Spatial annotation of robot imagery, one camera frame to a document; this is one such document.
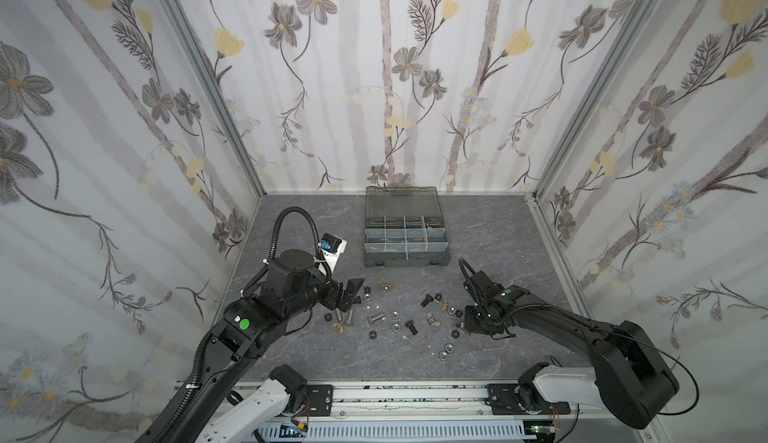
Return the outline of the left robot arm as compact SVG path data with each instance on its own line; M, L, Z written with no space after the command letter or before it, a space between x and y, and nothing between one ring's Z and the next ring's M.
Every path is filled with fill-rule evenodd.
M310 225L311 252L277 250L282 224L291 214ZM351 309L362 279L342 284L332 277L345 247L343 239L320 234L303 208L284 209L273 226L264 266L202 337L189 376L139 441L243 442L268 420L308 408L306 379L281 365L251 395L223 415L216 413L269 347L289 335L294 317L317 305L341 312Z

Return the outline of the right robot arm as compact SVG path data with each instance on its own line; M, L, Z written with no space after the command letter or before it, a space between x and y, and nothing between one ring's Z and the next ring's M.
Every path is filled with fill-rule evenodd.
M587 363L584 367L535 364L518 378L510 408L536 414L559 403L586 405L606 410L634 429L669 415L666 407L680 390L669 365L673 358L639 325L594 320L521 286L503 287L465 259L459 268L473 301L464 310L468 332L496 339L512 336L516 328L532 331Z

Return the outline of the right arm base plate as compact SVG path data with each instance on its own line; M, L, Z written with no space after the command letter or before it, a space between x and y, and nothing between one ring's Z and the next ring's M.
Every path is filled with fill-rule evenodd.
M555 416L570 415L568 403L544 401L532 386L519 384L488 384L485 404L495 416Z

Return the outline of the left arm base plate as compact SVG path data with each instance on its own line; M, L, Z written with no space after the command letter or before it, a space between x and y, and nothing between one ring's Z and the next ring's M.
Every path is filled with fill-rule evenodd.
M334 386L330 384L309 385L305 398L299 407L298 417L329 417L334 402Z

